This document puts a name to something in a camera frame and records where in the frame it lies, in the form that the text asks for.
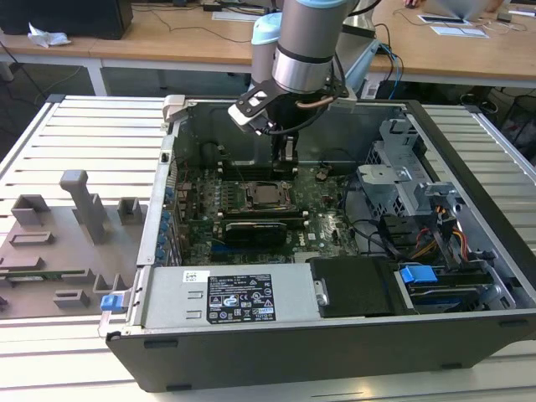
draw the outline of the green circuit board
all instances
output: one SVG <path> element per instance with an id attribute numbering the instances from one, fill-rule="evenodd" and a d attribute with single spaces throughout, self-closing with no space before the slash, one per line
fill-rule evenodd
<path id="1" fill-rule="evenodd" d="M 245 192 L 251 182 L 225 181 L 214 171 L 188 171 L 189 181 L 195 183 L 193 187 L 196 188 L 188 202 L 194 206 L 195 212 L 181 219 L 181 225 L 188 226 L 185 230 L 188 247 L 183 247 L 181 252 L 183 265 L 277 264 L 305 262 L 313 256 L 357 255 L 355 239 L 338 209 L 345 177 L 330 176 L 319 181 L 316 177 L 318 169 L 299 167 L 293 180 L 277 182 L 287 191 L 281 197 L 289 204 L 279 209 L 291 210 L 301 216 L 306 211 L 305 225 L 289 226 L 284 245 L 247 248 L 229 247 L 219 237 L 218 229 L 222 226 L 222 210 L 238 213 L 247 209 Z"/>

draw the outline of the motherboard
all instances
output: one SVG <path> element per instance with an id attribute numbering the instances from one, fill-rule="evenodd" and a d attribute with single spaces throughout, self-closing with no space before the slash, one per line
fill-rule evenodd
<path id="1" fill-rule="evenodd" d="M 173 216 L 180 265 L 277 264 L 359 254 L 341 210 L 346 176 L 310 166 L 299 167 L 292 180 L 243 178 L 178 169 Z"/>

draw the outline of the power supply label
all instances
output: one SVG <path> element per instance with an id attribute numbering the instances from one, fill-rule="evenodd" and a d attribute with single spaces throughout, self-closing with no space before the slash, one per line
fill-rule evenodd
<path id="1" fill-rule="evenodd" d="M 211 324 L 276 320 L 271 275 L 209 276 L 207 293 Z"/>

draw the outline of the metal workbench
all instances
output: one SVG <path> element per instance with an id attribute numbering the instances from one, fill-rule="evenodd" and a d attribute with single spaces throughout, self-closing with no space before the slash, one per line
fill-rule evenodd
<path id="1" fill-rule="evenodd" d="M 103 204 L 149 199 L 165 127 L 159 98 L 68 96 L 47 103 L 0 164 L 0 241 L 21 193 L 70 204 L 57 184 L 65 169 L 90 172 Z M 527 243 L 536 250 L 536 173 L 480 115 L 426 109 Z M 427 155 L 440 178 L 444 173 Z M 0 321 L 0 400 L 508 400 L 536 399 L 536 342 L 512 344 L 472 369 L 360 379 L 147 394 L 97 334 L 100 317 Z M 465 342 L 461 334 L 460 342 Z"/>

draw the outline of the white paper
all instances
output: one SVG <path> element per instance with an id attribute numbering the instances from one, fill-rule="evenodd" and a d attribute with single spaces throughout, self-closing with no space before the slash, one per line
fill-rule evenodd
<path id="1" fill-rule="evenodd" d="M 35 28 L 31 23 L 28 23 L 30 27 L 30 32 L 28 34 L 28 39 L 30 39 L 34 44 L 38 46 L 43 46 L 48 48 L 49 46 L 58 46 L 61 44 L 70 44 L 70 40 L 67 39 L 65 33 L 56 32 L 49 33 L 42 31 L 41 29 Z"/>
<path id="2" fill-rule="evenodd" d="M 238 21 L 242 23 L 254 23 L 262 15 L 249 15 L 241 13 L 233 13 L 232 11 L 214 11 L 212 19 L 214 21 Z"/>
<path id="3" fill-rule="evenodd" d="M 418 15 L 417 17 L 420 18 L 420 20 L 423 22 L 423 23 L 428 23 L 430 25 L 432 25 L 433 23 L 431 23 L 430 21 L 426 21 L 424 19 L 424 17 L 438 17 L 438 18 L 448 18 L 448 17 L 444 17 L 444 16 L 441 16 L 441 15 L 433 15 L 433 14 L 422 14 L 422 15 Z M 472 23 L 470 23 L 469 21 L 466 21 L 465 19 L 463 20 L 463 23 L 453 23 L 453 22 L 448 22 L 448 23 L 444 23 L 444 24 L 450 24 L 450 25 L 468 25 L 468 26 L 471 26 L 472 27 Z"/>
<path id="4" fill-rule="evenodd" d="M 508 12 L 511 14 L 524 15 L 525 17 L 533 17 L 533 18 L 536 17 L 536 10 L 534 11 L 534 13 L 529 13 L 527 11 L 515 11 L 515 10 L 510 10 Z"/>
<path id="5" fill-rule="evenodd" d="M 470 28 L 445 28 L 445 27 L 430 27 L 438 35 L 458 36 L 462 38 L 489 38 L 486 33 L 480 29 Z"/>
<path id="6" fill-rule="evenodd" d="M 183 275 L 184 283 L 208 282 L 210 271 L 185 271 Z"/>

